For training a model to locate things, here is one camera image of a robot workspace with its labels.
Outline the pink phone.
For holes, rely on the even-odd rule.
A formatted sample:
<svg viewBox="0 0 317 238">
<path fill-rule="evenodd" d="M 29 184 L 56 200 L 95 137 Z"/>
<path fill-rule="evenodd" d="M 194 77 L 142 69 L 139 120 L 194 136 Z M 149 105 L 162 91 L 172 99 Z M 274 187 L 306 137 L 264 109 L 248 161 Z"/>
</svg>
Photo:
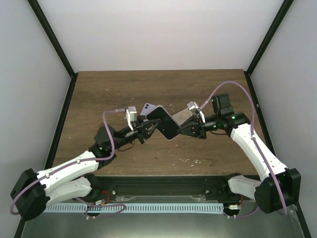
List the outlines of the pink phone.
<svg viewBox="0 0 317 238">
<path fill-rule="evenodd" d="M 167 140 L 172 140 L 179 135 L 177 132 L 180 128 L 179 124 L 162 105 L 157 105 L 153 110 L 147 113 L 146 119 L 160 119 L 160 123 L 157 126 L 157 130 Z"/>
</svg>

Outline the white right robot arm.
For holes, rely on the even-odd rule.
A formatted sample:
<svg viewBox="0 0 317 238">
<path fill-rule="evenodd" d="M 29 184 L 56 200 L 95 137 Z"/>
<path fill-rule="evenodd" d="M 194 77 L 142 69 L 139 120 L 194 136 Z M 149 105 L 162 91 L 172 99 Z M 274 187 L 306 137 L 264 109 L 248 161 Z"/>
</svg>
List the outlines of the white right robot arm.
<svg viewBox="0 0 317 238">
<path fill-rule="evenodd" d="M 220 194 L 230 200 L 237 194 L 250 198 L 266 214 L 287 209 L 298 202 L 301 175 L 289 169 L 256 134 L 252 122 L 242 113 L 234 112 L 228 94 L 211 98 L 214 114 L 207 117 L 195 102 L 189 102 L 192 116 L 178 129 L 178 134 L 206 139 L 207 132 L 223 130 L 245 153 L 255 167 L 259 180 L 232 174 L 220 187 Z"/>
</svg>

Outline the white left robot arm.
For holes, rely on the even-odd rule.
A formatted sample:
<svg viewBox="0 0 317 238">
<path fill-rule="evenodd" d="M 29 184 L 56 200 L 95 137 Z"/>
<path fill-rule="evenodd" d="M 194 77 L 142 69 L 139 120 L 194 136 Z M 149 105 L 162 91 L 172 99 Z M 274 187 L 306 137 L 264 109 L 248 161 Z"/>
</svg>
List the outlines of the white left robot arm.
<svg viewBox="0 0 317 238">
<path fill-rule="evenodd" d="M 23 171 L 10 193 L 10 214 L 30 221 L 47 207 L 69 199 L 82 202 L 98 199 L 101 186 L 93 172 L 112 162 L 120 147 L 135 140 L 144 143 L 160 124 L 160 119 L 133 120 L 127 127 L 116 131 L 104 122 L 94 144 L 79 156 L 38 172 L 33 169 Z"/>
</svg>

